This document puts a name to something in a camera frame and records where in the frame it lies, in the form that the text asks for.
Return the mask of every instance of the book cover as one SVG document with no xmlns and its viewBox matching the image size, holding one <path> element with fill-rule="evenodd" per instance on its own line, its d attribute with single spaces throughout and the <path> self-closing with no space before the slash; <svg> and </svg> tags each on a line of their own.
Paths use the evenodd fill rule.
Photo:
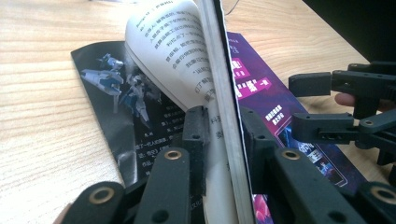
<svg viewBox="0 0 396 224">
<path fill-rule="evenodd" d="M 290 134 L 293 113 L 306 112 L 260 55 L 238 33 L 228 33 L 240 106 L 256 111 L 280 147 L 302 151 L 334 185 L 355 191 L 365 178 L 335 145 L 301 143 Z M 265 195 L 253 195 L 259 223 L 271 223 Z"/>
</svg>

